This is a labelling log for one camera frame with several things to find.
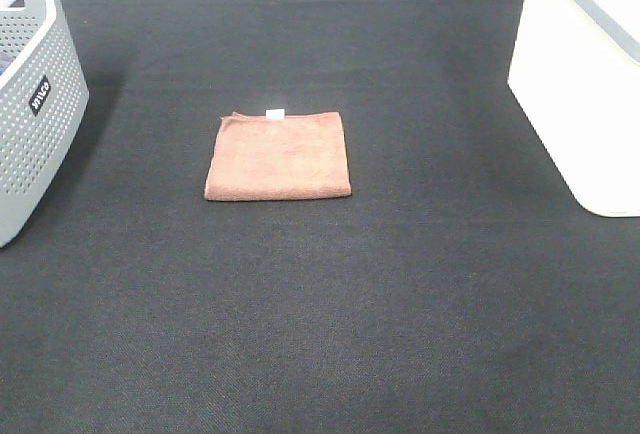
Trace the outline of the brown towel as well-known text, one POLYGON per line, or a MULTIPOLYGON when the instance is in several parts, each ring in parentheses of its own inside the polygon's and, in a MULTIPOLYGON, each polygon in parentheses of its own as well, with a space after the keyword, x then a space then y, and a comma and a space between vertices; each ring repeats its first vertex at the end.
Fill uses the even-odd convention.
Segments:
POLYGON ((209 201, 280 201, 352 194, 338 112, 220 120, 204 186, 209 201))

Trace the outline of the black table cloth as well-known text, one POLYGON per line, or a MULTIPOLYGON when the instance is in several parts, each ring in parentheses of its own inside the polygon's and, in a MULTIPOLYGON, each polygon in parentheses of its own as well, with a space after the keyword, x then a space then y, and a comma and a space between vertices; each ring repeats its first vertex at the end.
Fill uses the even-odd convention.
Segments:
POLYGON ((61 0, 90 100, 1 252, 5 433, 635 433, 639 223, 506 84, 522 0, 61 0), (353 194, 203 197, 234 111, 353 194))

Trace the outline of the white storage box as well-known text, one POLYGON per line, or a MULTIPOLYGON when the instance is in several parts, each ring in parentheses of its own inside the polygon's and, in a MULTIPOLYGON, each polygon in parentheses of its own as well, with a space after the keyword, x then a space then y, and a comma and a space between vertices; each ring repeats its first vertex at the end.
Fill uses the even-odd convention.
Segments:
POLYGON ((523 0, 508 85, 576 201, 639 214, 639 0, 523 0))

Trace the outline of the grey perforated plastic basket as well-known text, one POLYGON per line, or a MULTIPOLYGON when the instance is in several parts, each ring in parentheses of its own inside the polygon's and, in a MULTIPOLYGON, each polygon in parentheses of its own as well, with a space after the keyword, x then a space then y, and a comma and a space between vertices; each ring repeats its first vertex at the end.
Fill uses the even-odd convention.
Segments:
POLYGON ((60 0, 1 10, 1 243, 22 230, 63 163, 89 91, 60 0))

